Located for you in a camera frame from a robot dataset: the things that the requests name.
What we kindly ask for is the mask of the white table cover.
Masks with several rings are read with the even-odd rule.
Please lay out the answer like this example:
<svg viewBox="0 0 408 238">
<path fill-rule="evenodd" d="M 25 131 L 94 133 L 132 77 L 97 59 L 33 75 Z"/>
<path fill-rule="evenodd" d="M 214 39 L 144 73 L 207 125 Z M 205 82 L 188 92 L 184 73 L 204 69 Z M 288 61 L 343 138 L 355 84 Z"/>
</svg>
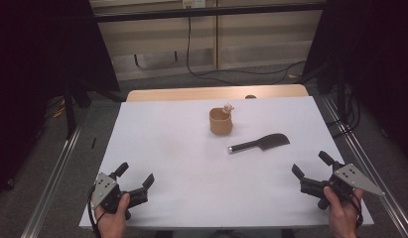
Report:
<svg viewBox="0 0 408 238">
<path fill-rule="evenodd" d="M 129 225 L 150 229 L 308 227 L 328 215 L 300 191 L 297 165 L 307 177 L 332 174 L 319 157 L 342 156 L 311 96 L 235 99 L 227 136 L 209 129 L 209 111 L 224 100 L 122 104 L 100 171 L 129 165 L 119 179 L 137 188 L 153 174 L 146 203 L 132 208 Z M 230 154 L 230 146 L 281 133 L 290 144 Z"/>
</svg>

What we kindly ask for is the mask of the wall power outlet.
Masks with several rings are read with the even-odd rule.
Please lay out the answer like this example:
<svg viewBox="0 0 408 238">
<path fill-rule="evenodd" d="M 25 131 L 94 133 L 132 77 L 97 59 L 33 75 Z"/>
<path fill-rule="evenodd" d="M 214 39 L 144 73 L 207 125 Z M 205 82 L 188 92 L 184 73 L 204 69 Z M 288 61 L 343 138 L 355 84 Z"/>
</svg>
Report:
<svg viewBox="0 0 408 238">
<path fill-rule="evenodd" d="M 183 0 L 183 7 L 185 9 L 204 8 L 205 0 Z"/>
</svg>

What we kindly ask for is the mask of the person's left hand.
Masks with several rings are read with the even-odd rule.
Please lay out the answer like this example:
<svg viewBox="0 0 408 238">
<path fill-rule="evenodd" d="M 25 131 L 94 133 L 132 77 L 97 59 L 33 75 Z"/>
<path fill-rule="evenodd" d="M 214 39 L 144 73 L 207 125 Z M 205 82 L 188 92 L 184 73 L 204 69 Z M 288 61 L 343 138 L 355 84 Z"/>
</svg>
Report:
<svg viewBox="0 0 408 238">
<path fill-rule="evenodd" d="M 101 238 L 124 238 L 126 231 L 125 211 L 129 202 L 130 196 L 124 194 L 114 214 L 105 213 L 101 206 L 96 207 L 94 216 L 97 219 L 97 226 Z"/>
</svg>

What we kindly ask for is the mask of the black cleaver knife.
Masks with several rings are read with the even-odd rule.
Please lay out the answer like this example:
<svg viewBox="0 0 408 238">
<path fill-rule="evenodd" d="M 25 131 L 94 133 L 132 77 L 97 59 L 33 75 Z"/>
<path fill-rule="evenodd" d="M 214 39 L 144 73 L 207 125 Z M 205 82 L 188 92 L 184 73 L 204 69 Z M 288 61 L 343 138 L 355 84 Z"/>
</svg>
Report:
<svg viewBox="0 0 408 238">
<path fill-rule="evenodd" d="M 238 153 L 247 149 L 258 147 L 262 151 L 266 151 L 275 147 L 289 145 L 290 141 L 287 136 L 281 133 L 270 134 L 260 139 L 230 146 L 228 152 L 230 154 Z"/>
</svg>

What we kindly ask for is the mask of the metal floor rail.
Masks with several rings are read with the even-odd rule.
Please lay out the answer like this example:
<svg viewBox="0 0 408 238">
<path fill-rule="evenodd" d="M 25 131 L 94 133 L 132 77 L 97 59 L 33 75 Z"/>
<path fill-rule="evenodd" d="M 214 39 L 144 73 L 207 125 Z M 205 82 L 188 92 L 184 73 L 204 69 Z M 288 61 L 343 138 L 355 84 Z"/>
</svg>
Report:
<svg viewBox="0 0 408 238">
<path fill-rule="evenodd" d="M 343 159 L 357 165 L 384 192 L 366 193 L 361 238 L 408 238 L 408 161 L 400 148 L 388 138 L 375 118 L 361 106 L 350 113 L 355 122 L 346 125 L 339 119 L 338 107 L 330 96 L 322 96 L 319 106 Z"/>
<path fill-rule="evenodd" d="M 81 127 L 87 117 L 88 110 L 82 109 L 79 115 L 75 117 L 75 127 L 72 134 L 66 139 L 64 147 L 60 153 L 59 159 L 50 175 L 45 189 L 32 212 L 29 221 L 21 235 L 21 238 L 38 238 L 43 227 L 47 214 L 52 206 L 56 196 L 58 186 L 61 183 L 63 174 L 66 170 L 68 161 L 78 140 Z"/>
</svg>

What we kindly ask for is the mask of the person's right hand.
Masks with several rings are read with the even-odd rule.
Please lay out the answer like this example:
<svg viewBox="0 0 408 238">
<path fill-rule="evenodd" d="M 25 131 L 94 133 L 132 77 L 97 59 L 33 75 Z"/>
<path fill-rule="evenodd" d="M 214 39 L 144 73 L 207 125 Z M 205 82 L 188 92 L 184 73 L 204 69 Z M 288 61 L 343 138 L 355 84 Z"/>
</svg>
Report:
<svg viewBox="0 0 408 238">
<path fill-rule="evenodd" d="M 333 237 L 357 238 L 357 210 L 349 202 L 340 202 L 338 196 L 328 186 L 324 187 L 324 195 L 330 202 L 329 226 Z"/>
</svg>

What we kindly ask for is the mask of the black horizontal bar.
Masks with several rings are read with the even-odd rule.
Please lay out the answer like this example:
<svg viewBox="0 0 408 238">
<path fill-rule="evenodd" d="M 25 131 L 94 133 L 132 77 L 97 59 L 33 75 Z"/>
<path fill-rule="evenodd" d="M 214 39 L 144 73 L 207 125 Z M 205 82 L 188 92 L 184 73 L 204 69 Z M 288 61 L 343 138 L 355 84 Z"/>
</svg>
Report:
<svg viewBox="0 0 408 238">
<path fill-rule="evenodd" d="M 272 5 L 257 5 L 257 6 L 179 9 L 179 10 L 164 10 L 164 11 L 152 11 L 152 12 L 101 14 L 101 15 L 95 15 L 92 18 L 92 21 L 96 23 L 108 23 L 108 22 L 161 20 L 161 19 L 175 19 L 175 18 L 227 16 L 227 15 L 301 12 L 301 11 L 323 10 L 326 6 L 327 6 L 327 2 L 321 1 L 321 2 L 272 4 Z"/>
</svg>

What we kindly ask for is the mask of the tan cup with small figure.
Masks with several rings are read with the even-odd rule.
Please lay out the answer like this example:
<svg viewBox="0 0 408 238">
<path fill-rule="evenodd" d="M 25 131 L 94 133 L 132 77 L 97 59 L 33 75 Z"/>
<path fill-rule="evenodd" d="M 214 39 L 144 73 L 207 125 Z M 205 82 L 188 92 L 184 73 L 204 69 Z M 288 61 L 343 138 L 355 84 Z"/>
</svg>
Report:
<svg viewBox="0 0 408 238">
<path fill-rule="evenodd" d="M 212 108 L 209 111 L 209 127 L 215 135 L 228 135 L 232 131 L 231 112 L 234 107 L 227 103 L 223 107 Z"/>
</svg>

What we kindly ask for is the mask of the black curtain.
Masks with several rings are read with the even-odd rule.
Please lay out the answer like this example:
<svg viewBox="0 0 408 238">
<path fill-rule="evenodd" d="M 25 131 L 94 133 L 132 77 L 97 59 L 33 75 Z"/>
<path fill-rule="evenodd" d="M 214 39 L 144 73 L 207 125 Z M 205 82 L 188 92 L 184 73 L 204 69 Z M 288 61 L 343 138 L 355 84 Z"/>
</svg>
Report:
<svg viewBox="0 0 408 238">
<path fill-rule="evenodd" d="M 303 75 L 342 76 L 408 160 L 408 0 L 325 0 Z"/>
<path fill-rule="evenodd" d="M 27 158 L 50 99 L 119 84 L 90 0 L 0 0 L 0 192 Z"/>
</svg>

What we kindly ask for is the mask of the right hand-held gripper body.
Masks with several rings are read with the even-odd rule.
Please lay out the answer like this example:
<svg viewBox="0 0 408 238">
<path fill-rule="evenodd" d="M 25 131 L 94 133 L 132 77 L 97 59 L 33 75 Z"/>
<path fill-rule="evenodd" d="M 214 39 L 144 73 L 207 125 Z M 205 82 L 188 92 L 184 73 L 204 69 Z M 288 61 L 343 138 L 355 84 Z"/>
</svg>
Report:
<svg viewBox="0 0 408 238">
<path fill-rule="evenodd" d="M 329 186 L 340 201 L 351 201 L 353 191 L 359 188 L 379 196 L 384 196 L 385 192 L 381 190 L 373 181 L 371 181 L 354 164 L 343 165 L 339 162 L 332 163 L 333 173 L 324 185 Z"/>
</svg>

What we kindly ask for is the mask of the black metal stand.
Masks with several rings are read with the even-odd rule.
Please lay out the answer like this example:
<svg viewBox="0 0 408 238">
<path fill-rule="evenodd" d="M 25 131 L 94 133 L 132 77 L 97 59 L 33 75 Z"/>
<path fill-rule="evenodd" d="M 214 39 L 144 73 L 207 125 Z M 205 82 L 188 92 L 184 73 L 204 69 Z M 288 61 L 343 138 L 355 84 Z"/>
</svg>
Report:
<svg viewBox="0 0 408 238">
<path fill-rule="evenodd" d="M 84 79 L 69 79 L 65 82 L 64 87 L 64 100 L 65 100 L 65 111 L 67 117 L 68 131 L 67 138 L 71 138 L 74 134 L 77 126 L 75 121 L 75 115 L 73 110 L 73 103 L 81 108 L 87 108 L 91 104 L 91 99 L 88 96 L 89 91 L 94 91 L 101 96 L 104 96 L 107 99 L 110 99 L 114 102 L 124 102 L 125 97 L 116 95 L 109 90 L 104 90 L 103 88 L 94 85 L 91 82 L 88 82 Z"/>
<path fill-rule="evenodd" d="M 344 67 L 340 61 L 327 61 L 320 67 L 319 75 L 317 76 L 318 91 L 321 94 L 329 93 L 333 87 L 337 88 L 338 113 L 340 118 L 345 116 L 345 79 Z"/>
</svg>

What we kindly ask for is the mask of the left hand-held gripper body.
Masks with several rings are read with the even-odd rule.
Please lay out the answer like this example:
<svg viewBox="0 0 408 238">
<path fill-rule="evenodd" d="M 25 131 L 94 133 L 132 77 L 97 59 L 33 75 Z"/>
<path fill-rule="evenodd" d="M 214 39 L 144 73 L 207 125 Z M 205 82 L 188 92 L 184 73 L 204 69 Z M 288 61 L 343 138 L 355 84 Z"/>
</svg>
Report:
<svg viewBox="0 0 408 238">
<path fill-rule="evenodd" d="M 125 211 L 125 219 L 131 218 L 129 208 L 133 207 L 135 190 L 122 191 L 117 179 L 123 175 L 123 172 L 113 172 L 110 175 L 105 173 L 99 173 L 95 181 L 95 189 L 92 193 L 91 208 L 95 210 L 98 206 L 101 206 L 106 212 L 115 214 L 119 205 L 120 199 L 124 194 L 130 195 L 130 203 Z"/>
</svg>

